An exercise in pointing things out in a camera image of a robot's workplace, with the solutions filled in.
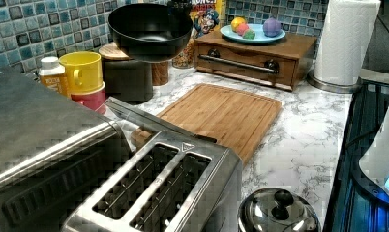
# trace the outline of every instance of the drawer handle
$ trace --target drawer handle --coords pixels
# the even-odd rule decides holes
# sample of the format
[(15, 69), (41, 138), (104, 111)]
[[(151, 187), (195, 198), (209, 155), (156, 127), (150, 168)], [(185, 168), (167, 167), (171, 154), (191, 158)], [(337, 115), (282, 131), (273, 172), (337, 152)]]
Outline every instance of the drawer handle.
[(220, 58), (220, 53), (217, 49), (210, 49), (207, 52), (207, 55), (198, 55), (199, 59), (207, 60), (207, 61), (214, 61), (218, 63), (223, 63), (223, 64), (228, 64), (228, 65), (234, 65), (240, 68), (247, 68), (247, 69), (252, 69), (252, 70), (258, 70), (262, 71), (265, 73), (270, 73), (270, 74), (277, 74), (279, 73), (279, 63), (274, 61), (273, 59), (264, 62), (264, 67), (259, 67), (259, 66), (254, 66), (254, 65), (248, 65), (244, 64), (241, 62), (236, 62), (236, 61), (229, 61), (225, 59)]

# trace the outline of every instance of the drawer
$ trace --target drawer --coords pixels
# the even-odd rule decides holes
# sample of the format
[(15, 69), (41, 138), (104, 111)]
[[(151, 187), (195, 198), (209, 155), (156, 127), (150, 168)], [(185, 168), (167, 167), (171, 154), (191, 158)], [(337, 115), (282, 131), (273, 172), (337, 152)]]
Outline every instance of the drawer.
[[(274, 60), (279, 64), (279, 72), (270, 74), (264, 71), (237, 66), (233, 64), (226, 64), (217, 61), (210, 61), (199, 58), (199, 55), (207, 55), (209, 50), (216, 49), (220, 58), (226, 61), (234, 61), (242, 64), (247, 64), (254, 67), (264, 67), (264, 63)], [(234, 78), (251, 78), (269, 81), (271, 83), (291, 86), (294, 75), (295, 60), (280, 58), (276, 56), (269, 56), (259, 54), (251, 51), (221, 47), (217, 45), (198, 43), (195, 47), (195, 67), (197, 69), (206, 70), (212, 73), (218, 73)]]

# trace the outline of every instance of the paper towel holder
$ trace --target paper towel holder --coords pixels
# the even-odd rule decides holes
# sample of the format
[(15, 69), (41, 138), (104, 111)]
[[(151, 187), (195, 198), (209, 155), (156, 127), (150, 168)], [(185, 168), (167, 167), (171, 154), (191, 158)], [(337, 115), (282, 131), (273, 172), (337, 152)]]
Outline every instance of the paper towel holder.
[(314, 70), (310, 70), (306, 78), (307, 82), (315, 88), (337, 94), (353, 94), (358, 92), (362, 86), (362, 79), (358, 77), (353, 85), (337, 85), (321, 81), (314, 76)]

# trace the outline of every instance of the red container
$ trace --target red container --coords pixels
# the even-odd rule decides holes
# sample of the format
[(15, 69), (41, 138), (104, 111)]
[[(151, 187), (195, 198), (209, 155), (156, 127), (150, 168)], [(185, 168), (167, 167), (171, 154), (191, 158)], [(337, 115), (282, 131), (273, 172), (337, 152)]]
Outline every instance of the red container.
[(87, 93), (71, 93), (73, 101), (78, 102), (100, 114), (105, 114), (106, 107), (103, 105), (106, 100), (105, 83), (101, 88)]

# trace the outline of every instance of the easter egg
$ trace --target easter egg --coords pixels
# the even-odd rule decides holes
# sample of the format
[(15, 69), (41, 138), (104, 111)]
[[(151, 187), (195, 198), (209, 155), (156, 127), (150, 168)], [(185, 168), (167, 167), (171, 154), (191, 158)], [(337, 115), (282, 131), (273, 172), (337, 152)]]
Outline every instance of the easter egg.
[(243, 34), (243, 39), (253, 40), (255, 38), (255, 31), (252, 29), (247, 29)]
[(233, 32), (237, 32), (237, 27), (241, 24), (241, 23), (246, 23), (246, 19), (244, 17), (235, 17), (232, 21), (231, 21), (231, 30)]
[(237, 35), (239, 36), (243, 36), (243, 34), (245, 33), (245, 31), (249, 29), (249, 25), (246, 24), (246, 23), (241, 23), (238, 27), (237, 27)]
[(282, 25), (278, 20), (271, 17), (264, 22), (263, 31), (266, 37), (276, 37), (282, 31)]

